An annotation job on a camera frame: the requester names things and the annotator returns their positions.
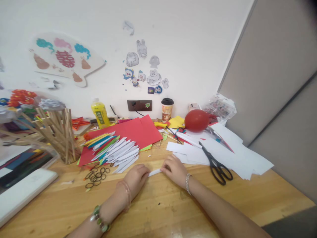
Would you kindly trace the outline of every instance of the beaded bracelet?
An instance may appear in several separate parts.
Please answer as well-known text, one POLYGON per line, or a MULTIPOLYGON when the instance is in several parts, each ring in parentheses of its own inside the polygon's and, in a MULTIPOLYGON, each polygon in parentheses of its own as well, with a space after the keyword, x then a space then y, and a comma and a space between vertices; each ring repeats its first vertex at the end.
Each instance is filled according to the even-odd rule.
POLYGON ((125 181, 119 181, 117 183, 117 188, 122 185, 125 189, 125 193, 127 194, 127 205, 126 205, 126 208, 123 210, 124 212, 127 212, 130 208, 130 205, 131 205, 131 192, 130 192, 130 188, 128 186, 128 184, 125 182, 125 181))
POLYGON ((97 205, 91 215, 90 221, 93 222, 94 220, 97 220, 97 224, 100 226, 101 232, 105 233, 108 230, 110 230, 111 225, 107 225, 102 222, 102 219, 100 218, 100 215, 99 215, 99 211, 100 211, 100 206, 97 205))
POLYGON ((189 193, 189 195, 191 195, 191 192, 189 191, 189 183, 188 183, 190 176, 191 176, 190 173, 188 173, 188 174, 186 175, 186 190, 187 190, 187 192, 189 193))

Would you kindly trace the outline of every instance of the bottle cap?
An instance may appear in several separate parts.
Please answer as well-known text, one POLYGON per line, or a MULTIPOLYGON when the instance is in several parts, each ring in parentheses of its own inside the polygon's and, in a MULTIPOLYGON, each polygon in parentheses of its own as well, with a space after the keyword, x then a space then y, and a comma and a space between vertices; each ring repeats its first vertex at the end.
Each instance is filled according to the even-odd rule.
POLYGON ((163 105, 173 105, 173 104, 174 104, 174 101, 173 101, 172 99, 170 99, 170 98, 164 98, 164 99, 161 101, 161 103, 162 103, 163 105))

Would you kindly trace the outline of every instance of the black scissors handle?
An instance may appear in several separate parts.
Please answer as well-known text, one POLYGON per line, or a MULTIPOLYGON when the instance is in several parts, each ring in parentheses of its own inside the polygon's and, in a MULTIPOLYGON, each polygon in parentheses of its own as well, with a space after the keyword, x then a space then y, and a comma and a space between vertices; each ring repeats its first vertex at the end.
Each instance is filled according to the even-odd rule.
POLYGON ((233 180, 233 176, 232 173, 230 172, 230 170, 224 166, 223 164, 219 163, 217 160, 215 160, 217 166, 215 166, 212 162, 210 162, 210 169, 212 172, 212 175, 215 177, 215 179, 221 184, 221 185, 226 185, 226 181, 225 178, 228 180, 233 180))

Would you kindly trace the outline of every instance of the electrical outlet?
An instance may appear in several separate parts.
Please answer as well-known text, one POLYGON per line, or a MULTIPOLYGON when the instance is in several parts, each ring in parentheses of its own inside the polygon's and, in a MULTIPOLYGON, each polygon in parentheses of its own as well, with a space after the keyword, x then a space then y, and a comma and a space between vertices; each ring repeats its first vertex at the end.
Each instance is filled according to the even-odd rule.
POLYGON ((152 100, 127 100, 129 111, 152 111, 152 100))
POLYGON ((140 100, 140 111, 152 111, 152 100, 140 100))
POLYGON ((127 100, 129 111, 140 111, 140 100, 127 100))

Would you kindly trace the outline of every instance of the yellow bottle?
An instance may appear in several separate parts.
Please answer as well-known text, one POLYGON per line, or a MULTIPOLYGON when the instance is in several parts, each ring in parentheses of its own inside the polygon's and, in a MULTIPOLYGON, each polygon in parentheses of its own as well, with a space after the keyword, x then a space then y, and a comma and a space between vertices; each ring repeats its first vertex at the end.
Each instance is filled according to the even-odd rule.
POLYGON ((92 98, 91 109, 96 116, 99 128, 106 128, 110 126, 110 121, 107 116, 105 105, 99 102, 99 98, 92 98))

